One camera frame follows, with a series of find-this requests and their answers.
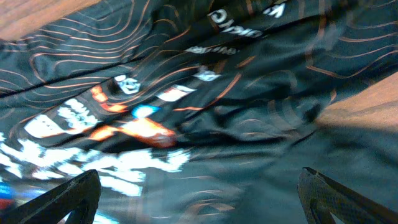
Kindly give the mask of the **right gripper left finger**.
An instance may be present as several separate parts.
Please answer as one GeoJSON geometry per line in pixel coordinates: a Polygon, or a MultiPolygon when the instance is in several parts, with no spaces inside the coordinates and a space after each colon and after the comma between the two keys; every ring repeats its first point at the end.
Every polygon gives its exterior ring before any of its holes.
{"type": "Polygon", "coordinates": [[[96,170],[88,170],[41,196],[1,215],[1,223],[58,223],[64,217],[70,224],[92,224],[101,195],[96,170]]]}

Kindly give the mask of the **black printed cycling jersey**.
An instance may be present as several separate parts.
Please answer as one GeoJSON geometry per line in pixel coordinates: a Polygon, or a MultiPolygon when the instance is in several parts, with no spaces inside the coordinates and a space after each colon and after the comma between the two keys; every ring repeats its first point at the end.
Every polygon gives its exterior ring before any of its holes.
{"type": "Polygon", "coordinates": [[[396,1],[101,1],[1,41],[1,215],[93,169],[93,223],[308,223],[303,167],[397,212],[397,133],[316,122],[396,71],[396,1]]]}

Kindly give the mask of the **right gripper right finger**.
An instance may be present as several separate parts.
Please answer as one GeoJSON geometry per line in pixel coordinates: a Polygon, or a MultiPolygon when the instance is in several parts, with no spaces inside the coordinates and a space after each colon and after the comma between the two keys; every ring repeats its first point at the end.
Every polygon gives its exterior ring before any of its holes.
{"type": "Polygon", "coordinates": [[[302,168],[297,191],[308,223],[397,223],[397,212],[310,167],[302,168]]]}

